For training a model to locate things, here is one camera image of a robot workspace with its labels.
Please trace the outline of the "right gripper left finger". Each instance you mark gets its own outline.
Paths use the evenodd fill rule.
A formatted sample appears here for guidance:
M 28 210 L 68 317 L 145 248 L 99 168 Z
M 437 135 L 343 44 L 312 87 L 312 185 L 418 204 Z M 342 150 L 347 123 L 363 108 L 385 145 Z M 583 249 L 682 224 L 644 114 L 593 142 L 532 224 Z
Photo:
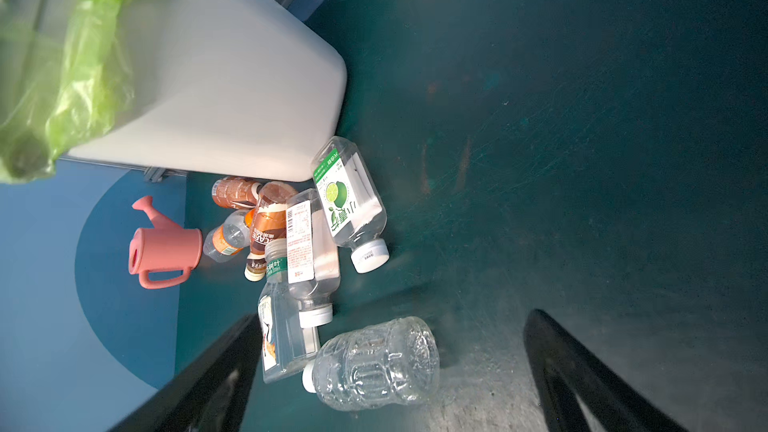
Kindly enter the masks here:
M 260 361 L 258 315 L 243 316 L 114 431 L 238 431 Z

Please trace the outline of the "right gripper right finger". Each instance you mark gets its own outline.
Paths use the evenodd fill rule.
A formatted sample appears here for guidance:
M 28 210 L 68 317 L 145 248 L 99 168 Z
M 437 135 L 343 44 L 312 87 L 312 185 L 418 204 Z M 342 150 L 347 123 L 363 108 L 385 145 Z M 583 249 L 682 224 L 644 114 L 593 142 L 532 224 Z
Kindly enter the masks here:
M 548 313 L 532 310 L 524 346 L 550 431 L 588 431 L 585 405 L 607 431 L 681 431 Z

